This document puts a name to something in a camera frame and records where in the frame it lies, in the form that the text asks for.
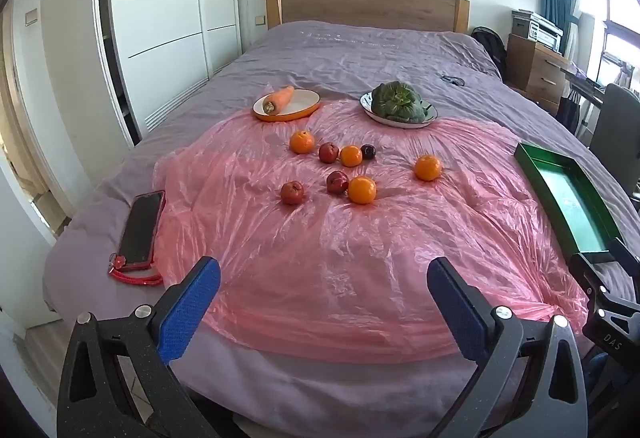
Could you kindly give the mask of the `red apple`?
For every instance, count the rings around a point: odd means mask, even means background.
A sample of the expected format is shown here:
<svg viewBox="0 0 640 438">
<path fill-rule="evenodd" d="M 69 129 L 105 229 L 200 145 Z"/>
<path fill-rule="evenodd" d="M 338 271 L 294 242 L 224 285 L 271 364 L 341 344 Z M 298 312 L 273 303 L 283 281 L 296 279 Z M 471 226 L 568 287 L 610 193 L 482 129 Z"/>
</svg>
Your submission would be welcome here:
<svg viewBox="0 0 640 438">
<path fill-rule="evenodd" d="M 297 206 L 306 198 L 303 184 L 299 181 L 290 181 L 282 185 L 280 190 L 280 200 L 285 205 Z"/>
<path fill-rule="evenodd" d="M 341 171 L 333 171 L 326 177 L 326 190 L 330 194 L 342 195 L 349 187 L 348 176 Z"/>
<path fill-rule="evenodd" d="M 323 164 L 333 164 L 340 156 L 340 149 L 332 142 L 323 143 L 318 150 L 318 157 Z"/>
</svg>

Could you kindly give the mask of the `orange small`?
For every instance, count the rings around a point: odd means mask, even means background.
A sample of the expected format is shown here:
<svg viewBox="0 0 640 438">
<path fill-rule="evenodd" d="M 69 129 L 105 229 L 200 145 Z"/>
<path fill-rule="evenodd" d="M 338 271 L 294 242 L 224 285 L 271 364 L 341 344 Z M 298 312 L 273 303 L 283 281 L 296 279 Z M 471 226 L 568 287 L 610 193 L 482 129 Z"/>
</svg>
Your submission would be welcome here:
<svg viewBox="0 0 640 438">
<path fill-rule="evenodd" d="M 357 167 L 363 161 L 362 150 L 356 145 L 344 146 L 340 152 L 340 161 L 344 167 Z"/>
</svg>

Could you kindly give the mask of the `pink plastic sheet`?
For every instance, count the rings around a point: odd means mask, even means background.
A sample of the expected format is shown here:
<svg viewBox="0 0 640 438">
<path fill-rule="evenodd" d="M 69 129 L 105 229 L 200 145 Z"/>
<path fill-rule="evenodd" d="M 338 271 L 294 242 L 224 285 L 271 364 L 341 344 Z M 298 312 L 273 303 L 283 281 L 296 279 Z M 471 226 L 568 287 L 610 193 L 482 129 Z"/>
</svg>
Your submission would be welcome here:
<svg viewBox="0 0 640 438">
<path fill-rule="evenodd" d="M 309 154 L 288 142 L 314 135 Z M 371 144 L 354 168 L 323 164 L 319 147 Z M 425 273 L 447 258 L 490 302 L 544 321 L 562 314 L 574 328 L 586 297 L 565 267 L 550 222 L 514 159 L 518 137 L 483 120 L 444 118 L 430 127 L 379 125 L 353 101 L 324 104 L 309 118 L 266 124 L 247 112 L 211 127 L 157 161 L 165 192 L 154 262 L 167 284 L 203 256 L 222 283 L 205 324 L 261 351 L 334 362 L 401 363 L 452 354 L 456 345 L 427 291 Z M 433 154 L 442 175 L 418 179 Z M 326 190 L 344 172 L 373 179 L 369 205 Z M 306 198 L 280 200 L 299 181 Z"/>
</svg>

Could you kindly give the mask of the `desk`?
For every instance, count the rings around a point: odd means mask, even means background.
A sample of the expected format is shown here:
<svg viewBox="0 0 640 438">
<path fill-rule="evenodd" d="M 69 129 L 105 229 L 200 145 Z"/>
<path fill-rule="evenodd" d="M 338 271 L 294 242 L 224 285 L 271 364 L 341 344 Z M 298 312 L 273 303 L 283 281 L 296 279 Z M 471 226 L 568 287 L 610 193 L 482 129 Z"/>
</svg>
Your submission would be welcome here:
<svg viewBox="0 0 640 438">
<path fill-rule="evenodd" d="M 570 70 L 563 69 L 565 79 L 570 84 L 570 89 L 577 92 L 582 98 L 588 101 L 591 105 L 601 108 L 604 101 L 605 87 L 600 86 L 580 72 L 571 72 Z"/>
</svg>

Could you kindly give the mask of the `white patterned plate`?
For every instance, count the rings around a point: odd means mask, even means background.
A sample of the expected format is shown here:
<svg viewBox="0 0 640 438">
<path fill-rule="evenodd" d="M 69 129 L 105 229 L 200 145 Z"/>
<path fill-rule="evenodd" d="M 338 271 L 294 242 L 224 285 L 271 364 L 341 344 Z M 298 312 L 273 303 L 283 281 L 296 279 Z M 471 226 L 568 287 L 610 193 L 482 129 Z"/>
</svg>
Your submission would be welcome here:
<svg viewBox="0 0 640 438">
<path fill-rule="evenodd" d="M 359 104 L 363 108 L 364 112 L 376 123 L 387 127 L 399 129 L 422 129 L 430 124 L 433 124 L 434 121 L 438 118 L 438 110 L 436 109 L 436 107 L 424 100 L 421 101 L 424 115 L 422 117 L 419 117 L 416 121 L 409 121 L 397 116 L 380 116 L 378 114 L 375 114 L 372 109 L 372 103 L 372 92 L 363 93 L 360 96 Z"/>
</svg>

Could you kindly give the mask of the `dark purple plum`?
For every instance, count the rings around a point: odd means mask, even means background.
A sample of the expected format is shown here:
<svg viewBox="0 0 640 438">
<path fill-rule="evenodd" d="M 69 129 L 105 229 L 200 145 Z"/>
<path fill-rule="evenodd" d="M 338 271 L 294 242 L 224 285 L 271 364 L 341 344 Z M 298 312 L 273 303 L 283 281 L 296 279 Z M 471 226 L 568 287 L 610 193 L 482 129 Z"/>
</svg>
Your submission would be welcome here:
<svg viewBox="0 0 640 438">
<path fill-rule="evenodd" d="M 362 153 L 362 158 L 367 159 L 367 161 L 370 161 L 370 159 L 375 158 L 376 150 L 375 150 L 375 147 L 371 144 L 364 144 L 363 146 L 360 147 L 360 151 Z"/>
</svg>

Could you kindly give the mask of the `wooden headboard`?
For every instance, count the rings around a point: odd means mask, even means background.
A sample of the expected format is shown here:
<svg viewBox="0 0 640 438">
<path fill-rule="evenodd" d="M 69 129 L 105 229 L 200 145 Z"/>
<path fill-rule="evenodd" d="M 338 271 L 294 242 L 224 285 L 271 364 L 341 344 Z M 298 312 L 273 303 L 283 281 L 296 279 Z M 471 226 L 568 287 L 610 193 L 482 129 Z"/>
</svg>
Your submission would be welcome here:
<svg viewBox="0 0 640 438">
<path fill-rule="evenodd" d="M 337 25 L 410 29 L 469 30 L 469 0 L 265 0 L 267 26 L 316 20 Z"/>
</svg>

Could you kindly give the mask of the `dark blue tote bag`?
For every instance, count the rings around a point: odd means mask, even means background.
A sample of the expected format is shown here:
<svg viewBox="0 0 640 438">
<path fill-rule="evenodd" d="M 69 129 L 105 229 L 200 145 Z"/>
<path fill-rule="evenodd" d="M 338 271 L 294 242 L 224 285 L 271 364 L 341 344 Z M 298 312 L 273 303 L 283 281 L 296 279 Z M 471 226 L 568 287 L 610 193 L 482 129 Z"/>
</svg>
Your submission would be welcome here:
<svg viewBox="0 0 640 438">
<path fill-rule="evenodd" d="M 581 98 L 576 91 L 570 91 L 567 96 L 562 96 L 558 112 L 555 115 L 555 119 L 572 135 L 576 135 L 579 125 Z"/>
</svg>

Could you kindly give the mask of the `orange carrot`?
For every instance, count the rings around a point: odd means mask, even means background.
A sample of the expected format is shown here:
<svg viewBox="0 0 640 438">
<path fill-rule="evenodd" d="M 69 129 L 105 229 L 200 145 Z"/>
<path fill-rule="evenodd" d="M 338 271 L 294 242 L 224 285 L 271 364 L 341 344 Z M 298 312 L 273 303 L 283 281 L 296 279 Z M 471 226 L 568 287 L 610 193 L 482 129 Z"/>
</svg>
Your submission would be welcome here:
<svg viewBox="0 0 640 438">
<path fill-rule="evenodd" d="M 262 111 L 268 116 L 279 115 L 291 102 L 294 91 L 292 86 L 285 86 L 271 92 L 262 100 Z"/>
</svg>

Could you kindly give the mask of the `green rectangular tray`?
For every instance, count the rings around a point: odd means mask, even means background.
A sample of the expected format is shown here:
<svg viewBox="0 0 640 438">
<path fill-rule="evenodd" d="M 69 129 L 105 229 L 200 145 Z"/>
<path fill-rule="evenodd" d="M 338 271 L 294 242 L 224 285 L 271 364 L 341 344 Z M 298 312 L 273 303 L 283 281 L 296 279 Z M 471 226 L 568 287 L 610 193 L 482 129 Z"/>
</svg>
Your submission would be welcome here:
<svg viewBox="0 0 640 438">
<path fill-rule="evenodd" d="M 611 261 L 608 243 L 622 235 L 578 162 L 527 143 L 516 146 L 514 157 L 551 223 L 563 257 L 584 254 L 592 263 Z"/>
</svg>

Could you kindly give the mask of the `orange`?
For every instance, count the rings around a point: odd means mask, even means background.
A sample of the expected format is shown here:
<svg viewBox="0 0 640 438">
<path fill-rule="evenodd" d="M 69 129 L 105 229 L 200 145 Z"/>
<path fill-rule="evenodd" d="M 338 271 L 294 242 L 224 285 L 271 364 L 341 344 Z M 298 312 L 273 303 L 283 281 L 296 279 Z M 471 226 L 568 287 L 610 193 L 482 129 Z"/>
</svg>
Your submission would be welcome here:
<svg viewBox="0 0 640 438">
<path fill-rule="evenodd" d="M 349 200 L 357 205 L 369 205 L 378 196 L 378 186 L 375 181 L 366 176 L 356 176 L 349 181 L 347 187 Z"/>
<path fill-rule="evenodd" d="M 295 154 L 309 154 L 314 150 L 315 145 L 314 135 L 307 130 L 295 131 L 288 142 L 290 150 Z"/>
<path fill-rule="evenodd" d="M 433 154 L 423 155 L 414 164 L 413 172 L 422 181 L 434 181 L 442 175 L 442 162 Z"/>
</svg>

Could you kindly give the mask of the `small dark object on bed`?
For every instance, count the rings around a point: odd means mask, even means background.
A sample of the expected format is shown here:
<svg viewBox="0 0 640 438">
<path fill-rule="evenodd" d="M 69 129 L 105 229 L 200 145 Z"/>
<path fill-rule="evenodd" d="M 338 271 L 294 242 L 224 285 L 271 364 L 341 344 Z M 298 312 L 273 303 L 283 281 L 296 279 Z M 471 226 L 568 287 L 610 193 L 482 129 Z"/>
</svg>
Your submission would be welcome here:
<svg viewBox="0 0 640 438">
<path fill-rule="evenodd" d="M 465 86 L 465 81 L 460 77 L 450 76 L 450 75 L 441 75 L 440 79 L 442 81 L 446 81 L 448 83 L 451 83 L 454 86 Z"/>
</svg>

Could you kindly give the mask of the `grey printer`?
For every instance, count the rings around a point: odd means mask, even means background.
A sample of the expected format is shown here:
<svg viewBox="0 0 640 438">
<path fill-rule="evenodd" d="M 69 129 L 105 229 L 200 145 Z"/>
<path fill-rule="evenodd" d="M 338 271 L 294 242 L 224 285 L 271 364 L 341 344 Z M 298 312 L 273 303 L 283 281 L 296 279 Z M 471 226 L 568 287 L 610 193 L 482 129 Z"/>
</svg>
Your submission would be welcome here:
<svg viewBox="0 0 640 438">
<path fill-rule="evenodd" d="M 560 52 L 563 31 L 541 15 L 517 10 L 512 12 L 512 34 L 542 44 Z"/>
</svg>

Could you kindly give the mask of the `white wardrobe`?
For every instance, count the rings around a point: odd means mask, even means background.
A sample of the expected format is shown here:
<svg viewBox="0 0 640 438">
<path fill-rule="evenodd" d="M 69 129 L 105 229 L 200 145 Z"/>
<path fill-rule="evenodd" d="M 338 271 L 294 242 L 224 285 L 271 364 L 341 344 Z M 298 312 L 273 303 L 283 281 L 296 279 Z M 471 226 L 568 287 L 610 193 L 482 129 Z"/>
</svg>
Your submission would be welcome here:
<svg viewBox="0 0 640 438">
<path fill-rule="evenodd" d="M 99 10 L 132 143 L 241 53 L 238 0 L 99 0 Z"/>
</svg>

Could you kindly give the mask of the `green bok choy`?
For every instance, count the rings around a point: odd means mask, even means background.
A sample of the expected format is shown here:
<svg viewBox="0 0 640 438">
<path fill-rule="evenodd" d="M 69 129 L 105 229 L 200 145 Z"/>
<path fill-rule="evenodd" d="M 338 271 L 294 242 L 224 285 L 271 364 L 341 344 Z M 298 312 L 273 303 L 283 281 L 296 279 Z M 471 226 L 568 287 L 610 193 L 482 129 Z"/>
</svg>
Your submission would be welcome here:
<svg viewBox="0 0 640 438">
<path fill-rule="evenodd" d="M 381 83 L 372 90 L 372 109 L 380 116 L 397 116 L 416 121 L 424 115 L 422 96 L 409 83 Z"/>
</svg>

